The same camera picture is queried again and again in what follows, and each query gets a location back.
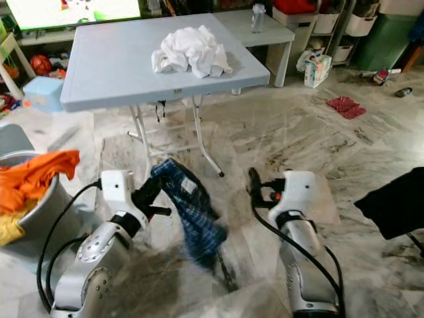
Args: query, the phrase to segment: red mat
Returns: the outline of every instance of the red mat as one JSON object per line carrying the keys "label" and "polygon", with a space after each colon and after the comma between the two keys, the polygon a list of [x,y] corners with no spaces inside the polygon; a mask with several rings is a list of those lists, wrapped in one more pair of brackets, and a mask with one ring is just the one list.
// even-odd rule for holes
{"label": "red mat", "polygon": [[361,107],[356,101],[349,97],[342,96],[327,101],[327,105],[334,108],[336,112],[346,119],[354,119],[366,113],[366,109]]}

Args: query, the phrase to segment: white cloth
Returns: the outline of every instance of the white cloth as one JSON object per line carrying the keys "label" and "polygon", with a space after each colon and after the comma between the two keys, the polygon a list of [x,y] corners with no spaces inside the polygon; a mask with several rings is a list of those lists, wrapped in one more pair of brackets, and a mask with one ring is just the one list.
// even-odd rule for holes
{"label": "white cloth", "polygon": [[198,29],[187,27],[170,33],[162,41],[160,50],[152,54],[153,72],[186,72],[188,66],[198,78],[219,77],[231,73],[227,55],[222,44],[204,26]]}

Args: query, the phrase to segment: blue plaid shirt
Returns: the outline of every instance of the blue plaid shirt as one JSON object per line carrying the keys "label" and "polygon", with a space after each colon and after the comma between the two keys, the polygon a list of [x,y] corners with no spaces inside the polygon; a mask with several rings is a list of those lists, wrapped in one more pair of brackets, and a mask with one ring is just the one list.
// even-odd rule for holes
{"label": "blue plaid shirt", "polygon": [[173,159],[154,166],[151,176],[161,177],[181,217],[189,256],[203,268],[212,270],[218,248],[227,239],[227,230],[214,223],[217,214],[201,182],[187,168]]}

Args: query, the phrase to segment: orange ball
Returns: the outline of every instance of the orange ball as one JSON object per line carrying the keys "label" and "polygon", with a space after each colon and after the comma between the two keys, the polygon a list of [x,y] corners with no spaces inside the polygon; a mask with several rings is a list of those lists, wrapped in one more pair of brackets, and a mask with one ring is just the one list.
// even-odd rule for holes
{"label": "orange ball", "polygon": [[48,75],[52,70],[52,63],[44,55],[34,55],[31,58],[31,66],[38,75]]}

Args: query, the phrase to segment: television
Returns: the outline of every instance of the television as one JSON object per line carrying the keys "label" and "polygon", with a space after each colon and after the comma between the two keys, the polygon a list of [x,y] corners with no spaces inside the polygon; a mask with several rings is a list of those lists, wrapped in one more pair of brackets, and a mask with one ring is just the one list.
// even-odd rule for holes
{"label": "television", "polygon": [[7,0],[21,30],[140,18],[138,0]]}

